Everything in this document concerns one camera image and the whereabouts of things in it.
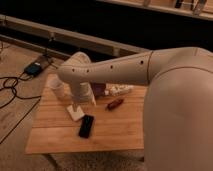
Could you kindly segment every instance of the table top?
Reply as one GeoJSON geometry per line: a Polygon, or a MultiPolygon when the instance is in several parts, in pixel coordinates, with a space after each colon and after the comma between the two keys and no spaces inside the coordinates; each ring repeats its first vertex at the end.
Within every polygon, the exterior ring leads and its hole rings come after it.
{"type": "MultiPolygon", "coordinates": [[[[47,81],[55,76],[49,75],[47,81]]],[[[118,96],[100,97],[96,106],[82,104],[84,113],[94,116],[90,137],[85,139],[78,136],[82,121],[74,122],[66,110],[72,104],[68,85],[63,100],[58,100],[46,85],[27,142],[27,154],[144,148],[142,111],[146,87],[134,86],[131,93],[120,95],[124,103],[112,111],[106,110],[106,105],[118,96]]]]}

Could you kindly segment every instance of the black cable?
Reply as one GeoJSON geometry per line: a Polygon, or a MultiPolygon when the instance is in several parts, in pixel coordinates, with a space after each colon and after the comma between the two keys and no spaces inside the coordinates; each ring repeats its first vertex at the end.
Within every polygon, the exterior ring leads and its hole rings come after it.
{"type": "Polygon", "coordinates": [[[37,99],[37,98],[41,98],[41,96],[34,96],[34,97],[21,97],[17,94],[17,89],[15,88],[19,81],[28,81],[29,79],[31,79],[32,77],[28,77],[28,78],[22,78],[22,76],[24,75],[24,73],[22,73],[19,77],[0,77],[0,79],[5,79],[3,82],[3,87],[0,89],[0,92],[3,90],[8,90],[10,89],[13,96],[12,98],[6,102],[5,104],[3,104],[2,106],[0,106],[0,109],[6,107],[7,105],[9,105],[15,98],[21,99],[21,100],[30,100],[30,99],[37,99]],[[12,85],[8,86],[7,83],[11,80],[14,80],[12,85]]]}
{"type": "Polygon", "coordinates": [[[51,38],[51,39],[48,40],[47,45],[45,46],[43,55],[46,58],[46,60],[49,63],[49,65],[51,65],[55,69],[58,69],[58,66],[54,65],[52,62],[49,61],[50,57],[48,56],[48,48],[49,48],[50,43],[52,43],[52,42],[53,42],[53,38],[51,38]]]}
{"type": "Polygon", "coordinates": [[[26,116],[35,108],[35,106],[40,102],[41,99],[38,99],[33,106],[24,114],[24,116],[19,120],[19,122],[10,130],[10,132],[0,140],[0,145],[7,139],[7,137],[18,127],[18,125],[26,118],[26,116]]]}

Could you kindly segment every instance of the paper cup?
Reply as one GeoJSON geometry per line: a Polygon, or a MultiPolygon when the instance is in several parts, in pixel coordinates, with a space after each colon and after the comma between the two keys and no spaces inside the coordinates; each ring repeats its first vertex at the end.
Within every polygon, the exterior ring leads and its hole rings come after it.
{"type": "Polygon", "coordinates": [[[64,85],[58,77],[50,79],[47,86],[51,88],[57,98],[61,99],[64,97],[64,85]]]}

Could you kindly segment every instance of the remote control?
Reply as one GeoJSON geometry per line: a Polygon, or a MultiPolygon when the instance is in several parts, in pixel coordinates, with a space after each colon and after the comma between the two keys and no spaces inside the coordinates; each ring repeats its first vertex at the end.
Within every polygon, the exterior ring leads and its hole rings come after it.
{"type": "Polygon", "coordinates": [[[82,121],[81,128],[79,131],[80,137],[83,137],[83,138],[89,137],[89,133],[90,133],[90,130],[92,127],[93,120],[94,120],[93,116],[85,115],[83,117],[83,121],[82,121]]]}

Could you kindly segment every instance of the food item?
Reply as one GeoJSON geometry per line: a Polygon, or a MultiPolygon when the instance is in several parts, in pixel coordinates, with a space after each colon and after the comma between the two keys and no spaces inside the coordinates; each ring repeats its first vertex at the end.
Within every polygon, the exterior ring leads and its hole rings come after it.
{"type": "Polygon", "coordinates": [[[113,110],[113,109],[117,108],[118,106],[120,106],[123,102],[124,102],[124,99],[121,99],[121,98],[116,99],[116,100],[112,101],[111,103],[109,103],[106,108],[108,110],[113,110]]]}

